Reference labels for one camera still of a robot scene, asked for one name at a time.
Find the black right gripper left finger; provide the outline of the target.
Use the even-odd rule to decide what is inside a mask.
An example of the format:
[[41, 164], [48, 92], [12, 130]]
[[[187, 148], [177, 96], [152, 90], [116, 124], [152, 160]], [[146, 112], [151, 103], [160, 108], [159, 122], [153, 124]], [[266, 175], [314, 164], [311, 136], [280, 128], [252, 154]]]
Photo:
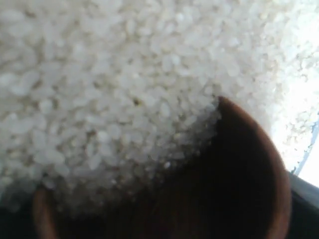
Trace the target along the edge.
[[36, 239], [31, 204], [25, 204], [16, 212], [0, 210], [0, 239]]

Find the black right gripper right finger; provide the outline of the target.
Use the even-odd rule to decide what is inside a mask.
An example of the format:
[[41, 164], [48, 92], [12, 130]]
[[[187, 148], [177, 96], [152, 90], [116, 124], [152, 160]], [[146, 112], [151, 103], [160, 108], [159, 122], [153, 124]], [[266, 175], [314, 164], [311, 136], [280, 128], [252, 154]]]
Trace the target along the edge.
[[287, 239], [319, 239], [319, 189], [290, 173], [292, 216]]

